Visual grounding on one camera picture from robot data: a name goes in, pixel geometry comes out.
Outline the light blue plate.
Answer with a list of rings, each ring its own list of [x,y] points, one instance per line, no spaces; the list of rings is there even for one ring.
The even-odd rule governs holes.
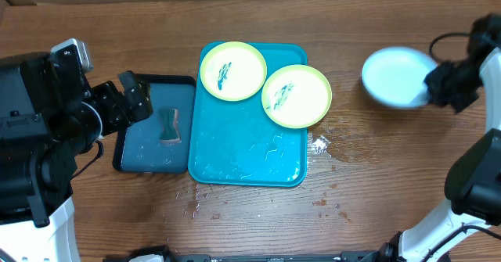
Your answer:
[[[362,84],[377,102],[395,109],[415,109],[428,104],[425,77],[438,64],[425,53],[409,47],[382,48],[362,67]]]

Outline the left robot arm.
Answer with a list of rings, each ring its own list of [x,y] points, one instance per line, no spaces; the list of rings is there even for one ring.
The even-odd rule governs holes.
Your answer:
[[[149,118],[137,74],[91,87],[75,51],[1,61],[1,258],[77,261],[72,179],[76,157]]]

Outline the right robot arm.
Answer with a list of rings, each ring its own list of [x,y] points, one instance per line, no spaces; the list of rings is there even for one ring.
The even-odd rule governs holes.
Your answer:
[[[485,89],[485,134],[451,167],[445,199],[420,223],[399,232],[364,261],[449,261],[449,251],[468,236],[500,225],[500,48],[479,70]]]

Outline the orange green scrub sponge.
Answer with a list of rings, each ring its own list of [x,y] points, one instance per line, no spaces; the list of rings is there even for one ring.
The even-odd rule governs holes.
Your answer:
[[[181,136],[178,129],[178,110],[162,108],[159,110],[158,116],[162,127],[159,139],[165,143],[179,143]]]

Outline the yellow-green plate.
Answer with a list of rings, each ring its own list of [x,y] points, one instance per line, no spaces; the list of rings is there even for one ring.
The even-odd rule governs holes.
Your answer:
[[[229,41],[212,48],[200,64],[200,79],[214,97],[237,102],[256,94],[268,74],[264,56],[252,45]]]
[[[326,77],[306,65],[289,65],[265,82],[261,102],[266,115],[287,128],[307,128],[325,117],[333,98]]]

